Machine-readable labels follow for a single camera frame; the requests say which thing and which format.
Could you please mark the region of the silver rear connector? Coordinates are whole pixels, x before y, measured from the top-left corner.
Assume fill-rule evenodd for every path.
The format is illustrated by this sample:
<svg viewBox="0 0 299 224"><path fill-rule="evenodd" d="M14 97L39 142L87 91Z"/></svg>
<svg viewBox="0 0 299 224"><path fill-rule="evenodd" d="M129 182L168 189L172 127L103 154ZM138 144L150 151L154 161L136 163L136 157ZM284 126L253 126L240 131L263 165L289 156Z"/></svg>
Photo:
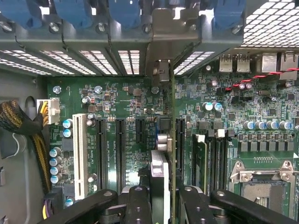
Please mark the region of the silver rear connector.
<svg viewBox="0 0 299 224"><path fill-rule="evenodd" d="M262 72L277 71L277 54L262 54Z"/></svg>

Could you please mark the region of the black RAM slot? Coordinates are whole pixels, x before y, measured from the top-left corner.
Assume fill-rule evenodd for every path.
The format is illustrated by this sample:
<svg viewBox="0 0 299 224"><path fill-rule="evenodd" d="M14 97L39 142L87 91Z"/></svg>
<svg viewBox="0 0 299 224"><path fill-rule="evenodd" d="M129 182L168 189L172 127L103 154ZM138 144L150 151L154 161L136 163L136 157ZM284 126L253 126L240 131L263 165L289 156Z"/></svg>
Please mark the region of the black RAM slot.
<svg viewBox="0 0 299 224"><path fill-rule="evenodd" d="M215 159L216 159L215 137L208 137L208 195L214 190L215 185Z"/></svg>
<svg viewBox="0 0 299 224"><path fill-rule="evenodd" d="M216 189L225 189L226 187L226 172L227 172L227 138L225 129L216 131Z"/></svg>

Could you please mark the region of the CPU socket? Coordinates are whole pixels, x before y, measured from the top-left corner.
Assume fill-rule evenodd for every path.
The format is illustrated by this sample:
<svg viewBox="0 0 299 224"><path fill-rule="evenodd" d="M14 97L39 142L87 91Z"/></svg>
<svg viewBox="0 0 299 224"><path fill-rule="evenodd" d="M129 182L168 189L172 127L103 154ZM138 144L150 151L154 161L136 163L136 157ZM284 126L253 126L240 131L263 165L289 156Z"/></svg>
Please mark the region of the CPU socket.
<svg viewBox="0 0 299 224"><path fill-rule="evenodd" d="M292 161L245 165L237 160L229 175L229 191L263 207L297 219L296 176Z"/></svg>

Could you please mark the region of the white power connector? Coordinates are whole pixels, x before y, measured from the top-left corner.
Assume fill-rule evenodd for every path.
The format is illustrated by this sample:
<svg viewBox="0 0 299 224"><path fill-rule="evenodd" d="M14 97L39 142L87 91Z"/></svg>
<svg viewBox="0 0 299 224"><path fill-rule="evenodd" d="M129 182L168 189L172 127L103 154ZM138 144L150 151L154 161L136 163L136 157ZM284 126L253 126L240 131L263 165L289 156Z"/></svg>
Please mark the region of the white power connector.
<svg viewBox="0 0 299 224"><path fill-rule="evenodd" d="M60 104L58 99L37 99L37 113L43 118L43 126L60 122Z"/></svg>

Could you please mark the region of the open black PC case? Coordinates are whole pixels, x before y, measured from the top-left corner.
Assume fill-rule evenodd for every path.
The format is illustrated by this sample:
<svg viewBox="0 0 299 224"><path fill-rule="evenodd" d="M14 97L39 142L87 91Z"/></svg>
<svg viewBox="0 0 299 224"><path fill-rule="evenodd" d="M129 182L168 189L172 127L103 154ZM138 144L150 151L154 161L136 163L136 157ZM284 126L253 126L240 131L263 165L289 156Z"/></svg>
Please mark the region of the open black PC case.
<svg viewBox="0 0 299 224"><path fill-rule="evenodd" d="M226 30L214 28L214 0L139 0L141 24L132 29L112 19L108 0L88 0L93 24L84 29L62 20L53 0L36 1L40 28L24 29L0 12L0 224L43 221L43 198L56 187L50 172L51 125L43 126L36 103L50 99L49 81L138 77L151 86L145 66L154 9L172 10L175 20L183 9L198 11L198 40L175 63L175 81L197 72L290 80L280 70L281 55L299 55L299 0L246 0L239 24ZM219 58L228 54L233 72L219 72ZM250 73L237 72L239 54L250 56ZM262 72L262 54L277 54L276 72ZM183 186L193 185L182 184L176 169L176 221L170 224L179 224L178 190Z"/></svg>

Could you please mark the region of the silver USB port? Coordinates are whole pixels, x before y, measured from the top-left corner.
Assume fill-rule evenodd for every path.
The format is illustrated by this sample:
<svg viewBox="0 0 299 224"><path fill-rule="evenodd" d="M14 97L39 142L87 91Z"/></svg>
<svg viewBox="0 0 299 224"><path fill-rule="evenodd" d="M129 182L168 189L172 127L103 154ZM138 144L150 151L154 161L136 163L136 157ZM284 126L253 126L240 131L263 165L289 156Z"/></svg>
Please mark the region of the silver USB port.
<svg viewBox="0 0 299 224"><path fill-rule="evenodd" d="M222 55L219 58L219 72L233 72L233 56L228 55Z"/></svg>
<svg viewBox="0 0 299 224"><path fill-rule="evenodd" d="M250 73L250 56L249 55L237 55L237 72Z"/></svg>

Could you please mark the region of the silver network port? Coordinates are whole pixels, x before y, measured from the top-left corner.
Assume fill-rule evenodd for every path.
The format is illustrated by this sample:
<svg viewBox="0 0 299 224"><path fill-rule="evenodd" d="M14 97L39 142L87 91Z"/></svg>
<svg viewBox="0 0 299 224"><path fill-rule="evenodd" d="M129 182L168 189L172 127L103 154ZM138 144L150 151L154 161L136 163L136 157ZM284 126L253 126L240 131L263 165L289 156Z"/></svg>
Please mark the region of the silver network port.
<svg viewBox="0 0 299 224"><path fill-rule="evenodd" d="M298 68L299 55L294 52L284 52L281 55L280 70L285 71L284 74L296 75L299 70Z"/></svg>

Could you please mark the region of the green motherboard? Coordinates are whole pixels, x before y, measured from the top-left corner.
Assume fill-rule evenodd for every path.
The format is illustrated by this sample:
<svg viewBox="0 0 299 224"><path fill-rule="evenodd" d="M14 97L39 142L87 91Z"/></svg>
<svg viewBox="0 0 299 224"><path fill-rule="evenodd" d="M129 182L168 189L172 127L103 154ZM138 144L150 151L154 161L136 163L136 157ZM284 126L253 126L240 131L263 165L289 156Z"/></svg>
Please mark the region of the green motherboard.
<svg viewBox="0 0 299 224"><path fill-rule="evenodd" d="M148 185L151 152L156 148L155 117L164 114L164 94L148 79L52 78L49 98L58 99L60 123L50 126L52 181L63 188L65 206L75 202L72 115L86 114L88 195L97 186L96 119L107 124L107 187L117 191L115 120L126 119L126 186ZM185 119L185 174L181 183L208 195L208 137L225 129L226 187L237 160L245 165L293 163L299 222L299 77L197 72L178 78L174 87L176 118ZM136 142L135 119L145 118L145 142Z"/></svg>

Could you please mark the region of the blue slot latch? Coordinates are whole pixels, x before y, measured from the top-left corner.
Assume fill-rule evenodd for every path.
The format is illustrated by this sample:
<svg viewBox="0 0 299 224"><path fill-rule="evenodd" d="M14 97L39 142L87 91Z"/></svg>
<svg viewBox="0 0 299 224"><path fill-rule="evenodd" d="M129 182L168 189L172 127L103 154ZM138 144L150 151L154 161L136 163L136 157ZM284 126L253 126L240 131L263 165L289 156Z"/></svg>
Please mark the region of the blue slot latch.
<svg viewBox="0 0 299 224"><path fill-rule="evenodd" d="M141 24L139 0L108 0L112 19L123 29L137 28Z"/></svg>
<svg viewBox="0 0 299 224"><path fill-rule="evenodd" d="M0 12L24 29L40 28L43 25L42 13L36 0L0 0Z"/></svg>
<svg viewBox="0 0 299 224"><path fill-rule="evenodd" d="M246 6L246 0L214 0L214 28L226 30L237 26Z"/></svg>
<svg viewBox="0 0 299 224"><path fill-rule="evenodd" d="M93 24L92 7L88 0L53 0L57 15L75 29L89 28Z"/></svg>

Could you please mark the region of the long black expansion slot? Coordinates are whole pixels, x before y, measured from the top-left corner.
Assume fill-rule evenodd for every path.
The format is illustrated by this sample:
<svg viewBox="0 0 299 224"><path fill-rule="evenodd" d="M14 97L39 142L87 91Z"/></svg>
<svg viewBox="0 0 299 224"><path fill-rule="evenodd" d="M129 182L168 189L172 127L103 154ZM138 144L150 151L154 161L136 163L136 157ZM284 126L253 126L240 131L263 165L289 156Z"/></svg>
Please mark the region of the long black expansion slot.
<svg viewBox="0 0 299 224"><path fill-rule="evenodd" d="M185 119L176 118L176 160L182 177L185 174Z"/></svg>
<svg viewBox="0 0 299 224"><path fill-rule="evenodd" d="M96 119L97 186L107 187L107 124L106 119Z"/></svg>
<svg viewBox="0 0 299 224"><path fill-rule="evenodd" d="M115 120L117 192L126 186L126 119Z"/></svg>

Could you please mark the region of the white expansion slot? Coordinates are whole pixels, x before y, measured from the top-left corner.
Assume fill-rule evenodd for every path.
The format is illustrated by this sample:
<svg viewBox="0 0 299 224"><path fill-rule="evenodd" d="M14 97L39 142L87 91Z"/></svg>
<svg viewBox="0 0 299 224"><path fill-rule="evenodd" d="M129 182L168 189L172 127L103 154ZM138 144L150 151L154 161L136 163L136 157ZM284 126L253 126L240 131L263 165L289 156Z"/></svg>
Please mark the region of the white expansion slot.
<svg viewBox="0 0 299 224"><path fill-rule="evenodd" d="M72 115L73 121L73 164L75 200L88 194L87 128L86 114Z"/></svg>

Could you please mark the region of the short black expansion slot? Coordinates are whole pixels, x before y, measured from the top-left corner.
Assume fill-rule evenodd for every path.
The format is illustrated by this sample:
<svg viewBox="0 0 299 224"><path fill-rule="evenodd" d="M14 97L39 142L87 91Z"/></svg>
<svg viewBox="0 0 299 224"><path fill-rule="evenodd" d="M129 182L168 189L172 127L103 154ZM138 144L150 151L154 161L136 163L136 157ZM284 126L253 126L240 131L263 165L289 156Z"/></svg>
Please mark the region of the short black expansion slot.
<svg viewBox="0 0 299 224"><path fill-rule="evenodd" d="M145 118L138 117L135 119L136 142L145 142Z"/></svg>

